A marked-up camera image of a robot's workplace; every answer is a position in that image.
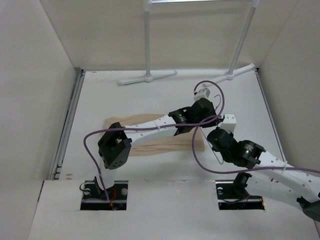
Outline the blue wire hanger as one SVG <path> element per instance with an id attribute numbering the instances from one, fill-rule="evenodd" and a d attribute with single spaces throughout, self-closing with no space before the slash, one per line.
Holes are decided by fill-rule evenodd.
<path id="1" fill-rule="evenodd" d="M 216 95 L 214 96 L 214 98 L 219 98 L 218 104 L 214 107 L 215 111 L 217 111 L 218 107 L 219 107 L 219 106 L 221 105 L 221 103 L 222 103 L 222 96 L 221 96 L 220 94 L 216 94 Z M 208 145 L 210 146 L 210 149 L 211 149 L 211 151 L 213 152 L 213 154 L 214 154 L 217 162 L 218 162 L 220 165 L 222 165 L 222 164 L 224 163 L 224 160 L 223 160 L 223 159 L 220 159 L 220 158 L 218 157 L 217 153 L 213 150 L 212 144 L 211 144 L 208 140 L 206 140 L 206 141 L 207 141 Z"/>

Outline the beige trousers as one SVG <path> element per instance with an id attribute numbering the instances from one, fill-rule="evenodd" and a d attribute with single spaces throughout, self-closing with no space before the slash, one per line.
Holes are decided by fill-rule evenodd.
<path id="1" fill-rule="evenodd" d="M 109 128 L 111 124 L 119 122 L 123 126 L 137 125 L 161 117 L 162 114 L 136 114 L 127 117 L 108 117 L 104 120 L 103 127 Z M 152 156 L 169 152 L 191 151 L 194 130 L 178 136 L 167 136 L 148 141 L 132 147 L 129 155 L 132 157 Z"/>

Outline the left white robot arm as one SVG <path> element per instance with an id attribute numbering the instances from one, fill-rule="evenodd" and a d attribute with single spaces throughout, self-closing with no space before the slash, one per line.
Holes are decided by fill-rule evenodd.
<path id="1" fill-rule="evenodd" d="M 210 128 L 220 123 L 213 103 L 202 97 L 192 106 L 183 107 L 136 125 L 121 125 L 114 122 L 100 130 L 102 137 L 97 142 L 100 161 L 95 161 L 98 175 L 87 186 L 89 199 L 112 202 L 118 194 L 115 172 L 129 158 L 133 148 L 164 137 L 188 134 L 195 127 Z"/>

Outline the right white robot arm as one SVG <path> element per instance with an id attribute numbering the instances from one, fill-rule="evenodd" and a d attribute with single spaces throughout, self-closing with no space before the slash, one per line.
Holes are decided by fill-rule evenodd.
<path id="1" fill-rule="evenodd" d="M 316 222 L 320 220 L 319 175 L 279 160 L 250 140 L 236 141 L 222 128 L 210 132 L 207 140 L 225 162 L 246 169 L 233 181 L 231 190 L 236 197 L 267 197 L 301 210 Z"/>

